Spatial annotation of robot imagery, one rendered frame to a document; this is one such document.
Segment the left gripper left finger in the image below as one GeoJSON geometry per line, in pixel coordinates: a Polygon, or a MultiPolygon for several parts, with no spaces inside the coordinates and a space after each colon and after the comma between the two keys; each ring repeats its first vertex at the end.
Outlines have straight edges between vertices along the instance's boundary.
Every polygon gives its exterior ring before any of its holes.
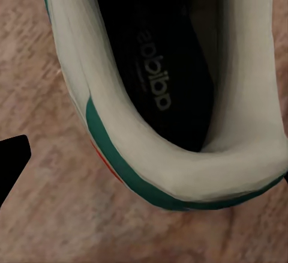
{"type": "Polygon", "coordinates": [[[30,143],[26,135],[0,141],[0,207],[30,158],[30,143]]]}

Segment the gym shoe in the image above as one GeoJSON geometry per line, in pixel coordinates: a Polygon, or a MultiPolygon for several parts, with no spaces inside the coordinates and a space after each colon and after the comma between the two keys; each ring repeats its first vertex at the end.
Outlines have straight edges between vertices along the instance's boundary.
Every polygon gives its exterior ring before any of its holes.
{"type": "Polygon", "coordinates": [[[169,213],[236,207],[288,172],[272,0],[45,0],[105,165],[169,213]]]}

